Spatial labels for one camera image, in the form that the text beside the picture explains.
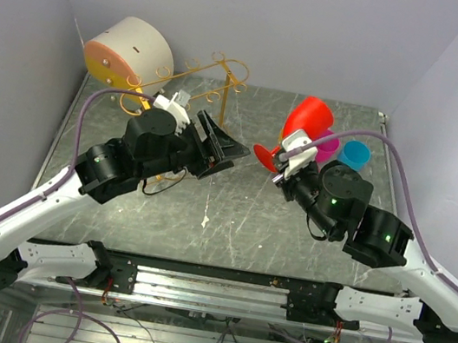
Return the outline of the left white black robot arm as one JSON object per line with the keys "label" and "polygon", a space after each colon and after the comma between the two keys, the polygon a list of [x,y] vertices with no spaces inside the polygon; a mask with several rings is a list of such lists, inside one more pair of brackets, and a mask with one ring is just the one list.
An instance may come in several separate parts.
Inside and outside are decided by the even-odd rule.
{"label": "left white black robot arm", "polygon": [[125,134],[78,155],[52,179],[0,208],[0,290],[18,280],[68,277],[100,287],[113,275],[106,248],[34,244],[31,238],[77,211],[134,192],[155,175],[185,170],[197,179],[231,168],[249,149],[203,110],[197,122],[177,104],[156,103]]}

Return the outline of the blue plastic wine glass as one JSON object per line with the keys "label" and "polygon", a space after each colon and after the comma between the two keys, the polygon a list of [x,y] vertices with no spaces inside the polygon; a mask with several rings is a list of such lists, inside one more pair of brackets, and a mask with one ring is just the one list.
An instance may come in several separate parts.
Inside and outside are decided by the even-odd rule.
{"label": "blue plastic wine glass", "polygon": [[338,153],[337,159],[352,168],[359,171],[369,162],[371,152],[367,145],[358,141],[350,141],[342,146]]}

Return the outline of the red plastic wine glass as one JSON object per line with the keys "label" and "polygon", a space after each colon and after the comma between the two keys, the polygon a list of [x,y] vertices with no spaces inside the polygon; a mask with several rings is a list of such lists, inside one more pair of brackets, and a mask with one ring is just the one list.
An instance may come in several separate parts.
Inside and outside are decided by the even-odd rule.
{"label": "red plastic wine glass", "polygon": [[308,96],[287,116],[285,125],[279,132],[277,147],[268,149],[256,143],[253,145],[253,152],[266,169],[271,173],[276,173],[273,157],[280,150],[281,142],[286,136],[302,129],[311,139],[318,139],[326,129],[333,125],[334,120],[333,112],[324,101],[314,96]]}

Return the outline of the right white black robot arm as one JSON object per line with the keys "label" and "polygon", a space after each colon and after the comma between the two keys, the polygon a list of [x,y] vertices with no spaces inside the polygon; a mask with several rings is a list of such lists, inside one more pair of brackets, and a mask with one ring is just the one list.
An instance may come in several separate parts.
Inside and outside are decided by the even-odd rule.
{"label": "right white black robot arm", "polygon": [[412,230],[389,211],[370,205],[373,185],[339,161],[308,162],[292,175],[273,179],[287,201],[295,201],[320,229],[320,241],[341,243],[351,259],[398,280],[406,294],[377,294],[338,286],[316,298],[315,319],[395,328],[423,343],[458,343],[458,280],[428,263]]}

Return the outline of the magenta plastic wine glass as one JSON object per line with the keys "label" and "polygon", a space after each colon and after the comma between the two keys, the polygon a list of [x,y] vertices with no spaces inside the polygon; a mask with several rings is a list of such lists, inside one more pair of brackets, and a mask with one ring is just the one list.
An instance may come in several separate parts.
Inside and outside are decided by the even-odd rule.
{"label": "magenta plastic wine glass", "polygon": [[331,159],[340,147],[340,140],[335,138],[317,145],[316,162],[323,163]]}

